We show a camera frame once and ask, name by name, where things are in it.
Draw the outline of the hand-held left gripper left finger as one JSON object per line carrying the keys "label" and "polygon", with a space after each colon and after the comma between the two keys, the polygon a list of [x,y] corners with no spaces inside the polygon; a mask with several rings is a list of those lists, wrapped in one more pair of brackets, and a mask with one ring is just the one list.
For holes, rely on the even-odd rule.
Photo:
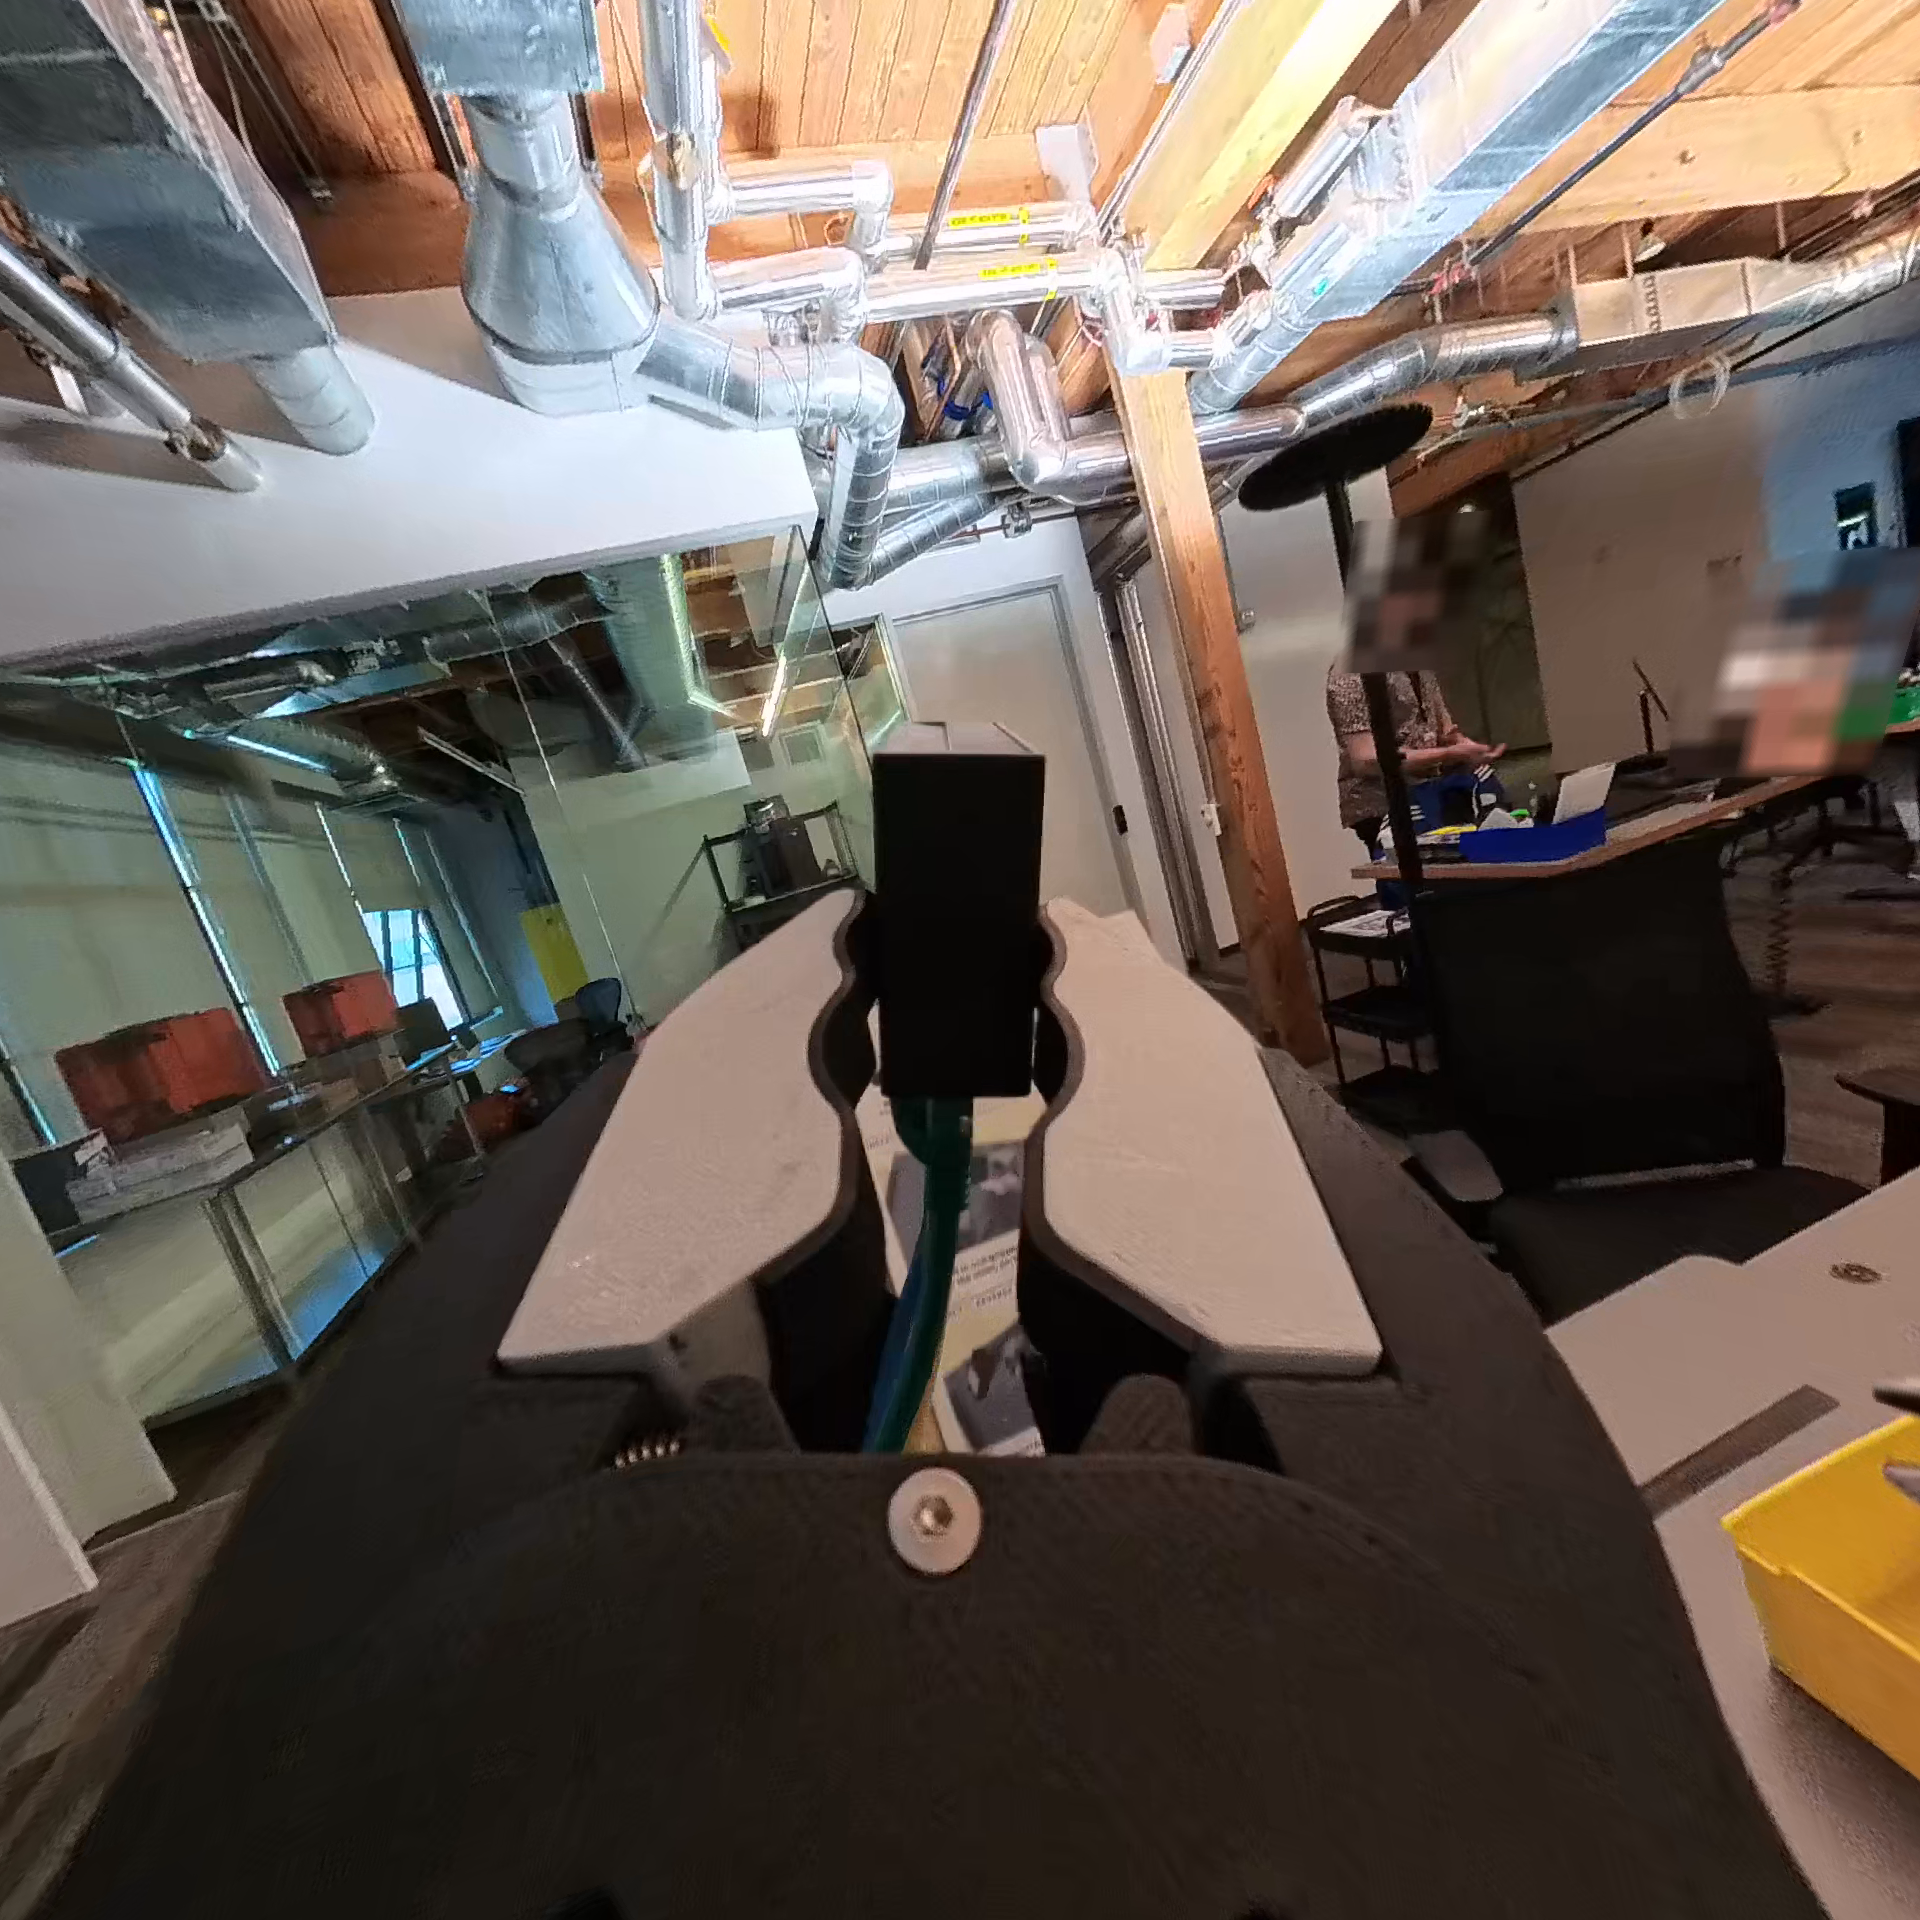
{"label": "hand-held left gripper left finger", "polygon": [[498,1340],[526,1378],[639,1384],[667,1420],[757,1378],[805,1450],[856,1450],[882,1353],[882,1213],[856,1102],[868,899],[830,891],[639,1044]]}

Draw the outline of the black floor lamp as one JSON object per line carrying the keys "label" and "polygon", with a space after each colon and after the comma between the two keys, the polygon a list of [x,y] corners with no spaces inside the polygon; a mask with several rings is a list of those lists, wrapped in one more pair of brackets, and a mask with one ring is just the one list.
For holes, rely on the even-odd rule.
{"label": "black floor lamp", "polygon": [[[1418,403],[1396,403],[1323,425],[1254,464],[1239,483],[1236,501],[1246,513],[1286,513],[1320,497],[1327,510],[1338,578],[1342,590],[1349,590],[1358,544],[1350,484],[1406,452],[1428,422],[1430,409]],[[1408,785],[1402,776],[1402,755],[1384,721],[1384,674],[1364,669],[1372,664],[1370,657],[1346,653],[1346,661],[1364,676],[1370,706],[1374,709],[1374,741],[1382,762],[1387,802],[1381,833],[1384,833],[1399,873],[1391,893],[1404,902],[1408,899],[1406,884],[1423,880],[1423,865],[1418,851]]]}

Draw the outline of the black metal cart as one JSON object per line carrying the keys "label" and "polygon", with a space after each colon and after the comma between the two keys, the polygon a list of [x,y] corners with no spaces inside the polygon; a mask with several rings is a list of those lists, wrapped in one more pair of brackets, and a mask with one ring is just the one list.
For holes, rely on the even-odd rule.
{"label": "black metal cart", "polygon": [[1303,934],[1338,1098],[1404,1134],[1428,1093],[1423,1049],[1434,1037],[1408,914],[1374,896],[1333,896],[1308,910]]}

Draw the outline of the black office chair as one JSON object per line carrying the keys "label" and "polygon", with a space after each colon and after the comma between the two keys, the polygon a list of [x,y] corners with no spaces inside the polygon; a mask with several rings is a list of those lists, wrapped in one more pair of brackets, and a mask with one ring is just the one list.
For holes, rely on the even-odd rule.
{"label": "black office chair", "polygon": [[1437,883],[1412,928],[1454,1128],[1496,1182],[1484,1237],[1543,1324],[1866,1198],[1788,1157],[1781,1051],[1707,835]]}

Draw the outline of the wooden instruction board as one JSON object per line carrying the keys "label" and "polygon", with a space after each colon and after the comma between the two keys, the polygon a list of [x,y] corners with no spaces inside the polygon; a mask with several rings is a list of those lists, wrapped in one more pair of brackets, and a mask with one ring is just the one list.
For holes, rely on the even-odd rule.
{"label": "wooden instruction board", "polygon": [[[1044,1450],[1026,1395],[1028,1347],[1018,1307],[1023,1144],[1042,1114],[1040,1093],[991,1096],[973,1109],[943,1340],[906,1441],[907,1454],[1036,1456]],[[907,1153],[877,1088],[856,1102],[855,1116],[882,1206],[890,1282],[901,1291],[922,1225],[925,1168]]]}

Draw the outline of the white door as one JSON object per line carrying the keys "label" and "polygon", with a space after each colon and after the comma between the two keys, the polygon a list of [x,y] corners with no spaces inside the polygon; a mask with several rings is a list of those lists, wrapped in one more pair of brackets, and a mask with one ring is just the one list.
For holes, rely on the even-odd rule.
{"label": "white door", "polygon": [[1000,588],[964,605],[887,614],[885,627],[911,721],[1040,769],[1040,899],[1102,918],[1131,914],[1147,941],[1176,955],[1160,854],[1119,766],[1119,725],[1067,588]]}

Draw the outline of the metal table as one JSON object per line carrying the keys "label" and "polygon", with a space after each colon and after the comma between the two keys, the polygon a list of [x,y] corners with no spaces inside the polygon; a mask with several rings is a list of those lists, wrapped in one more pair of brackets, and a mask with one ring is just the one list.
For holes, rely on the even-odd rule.
{"label": "metal table", "polygon": [[324,1088],[219,1177],[54,1237],[114,1381],[157,1420],[296,1369],[487,1168],[506,1040]]}

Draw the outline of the yellow plastic bin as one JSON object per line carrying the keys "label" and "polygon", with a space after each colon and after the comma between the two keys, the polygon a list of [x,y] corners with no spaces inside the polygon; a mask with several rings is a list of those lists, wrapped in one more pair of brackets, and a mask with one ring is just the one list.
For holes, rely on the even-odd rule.
{"label": "yellow plastic bin", "polygon": [[1816,1459],[1722,1520],[1775,1673],[1918,1774],[1918,1505],[1888,1461],[1918,1464],[1906,1414]]}

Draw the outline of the silver ventilation ducts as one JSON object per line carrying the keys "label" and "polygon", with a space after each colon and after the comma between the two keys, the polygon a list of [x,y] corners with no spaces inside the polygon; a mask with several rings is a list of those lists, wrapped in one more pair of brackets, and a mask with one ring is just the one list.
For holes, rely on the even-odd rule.
{"label": "silver ventilation ducts", "polygon": [[[834,586],[868,586],[956,533],[989,497],[1092,501],[1103,440],[1062,461],[1015,432],[998,467],[896,480],[903,401],[867,329],[1064,300],[1102,328],[1125,376],[1182,376],[1196,444],[1215,459],[1232,403],[1325,325],[1355,321],[1440,257],[1668,60],[1714,4],[1476,4],[1390,108],[1333,104],[1381,32],[1374,4],[1315,4],[1272,54],[1239,45],[1258,4],[1218,4],[1198,72],[1168,84],[1152,140],[1215,69],[1264,105],[1286,84],[1286,134],[1227,140],[1135,251],[1119,214],[1144,153],[1099,206],[1064,196],[1072,243],[1044,251],[1013,208],[954,211],[983,115],[1000,108],[1000,44],[1054,34],[1019,69],[1067,57],[1067,13],[1116,4],[991,4],[935,187],[935,224],[896,221],[882,155],[726,138],[731,49],[710,4],[389,4],[422,94],[466,133],[464,300],[511,398],[543,416],[661,403],[726,427],[787,429],[831,454]],[[311,445],[355,452],[365,404],[323,317],[292,213],[206,94],[171,4],[5,4],[5,198],[54,261],[99,282],[190,361],[243,363]]]}

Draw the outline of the wooden post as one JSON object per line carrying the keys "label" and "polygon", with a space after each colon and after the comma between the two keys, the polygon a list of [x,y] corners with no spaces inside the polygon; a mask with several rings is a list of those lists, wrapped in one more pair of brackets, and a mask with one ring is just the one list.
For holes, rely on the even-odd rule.
{"label": "wooden post", "polygon": [[1111,372],[1144,534],[1188,668],[1218,817],[1218,857],[1264,1040],[1298,1066],[1327,1059],[1301,912],[1266,777],[1258,709],[1215,507],[1182,372]]}

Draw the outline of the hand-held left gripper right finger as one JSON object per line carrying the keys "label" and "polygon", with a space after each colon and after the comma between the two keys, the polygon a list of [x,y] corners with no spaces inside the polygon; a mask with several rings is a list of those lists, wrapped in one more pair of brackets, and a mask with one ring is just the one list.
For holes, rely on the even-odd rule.
{"label": "hand-held left gripper right finger", "polygon": [[1252,1036],[1134,917],[1040,910],[1019,1331],[1044,1452],[1131,1377],[1364,1381],[1384,1344]]}

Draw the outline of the black table strip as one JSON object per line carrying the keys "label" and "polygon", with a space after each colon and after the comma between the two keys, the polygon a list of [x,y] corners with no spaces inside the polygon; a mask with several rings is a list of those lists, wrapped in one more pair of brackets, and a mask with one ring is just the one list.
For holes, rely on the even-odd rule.
{"label": "black table strip", "polygon": [[1639,1485],[1645,1512],[1654,1520],[1664,1518],[1675,1507],[1692,1501],[1778,1450],[1797,1434],[1819,1424],[1838,1406],[1832,1395],[1811,1384],[1797,1385],[1791,1392],[1648,1477]]}

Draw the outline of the black ethernet switch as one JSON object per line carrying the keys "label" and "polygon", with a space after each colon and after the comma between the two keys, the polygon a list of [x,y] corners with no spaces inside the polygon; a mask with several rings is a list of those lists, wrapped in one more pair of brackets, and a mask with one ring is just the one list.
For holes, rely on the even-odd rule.
{"label": "black ethernet switch", "polygon": [[887,1098],[1019,1098],[1040,997],[1040,769],[906,722],[871,762]]}

